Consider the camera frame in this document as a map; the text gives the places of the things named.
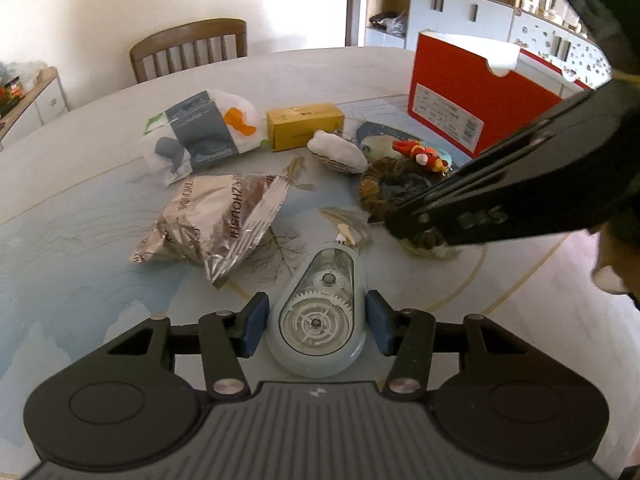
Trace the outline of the right hand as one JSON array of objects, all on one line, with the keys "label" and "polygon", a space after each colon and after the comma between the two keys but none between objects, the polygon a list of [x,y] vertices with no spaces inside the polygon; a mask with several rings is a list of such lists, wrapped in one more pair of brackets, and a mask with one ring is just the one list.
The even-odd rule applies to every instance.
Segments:
[{"label": "right hand", "polygon": [[611,295],[628,296],[639,309],[639,249],[622,242],[606,222],[599,231],[593,284]]}]

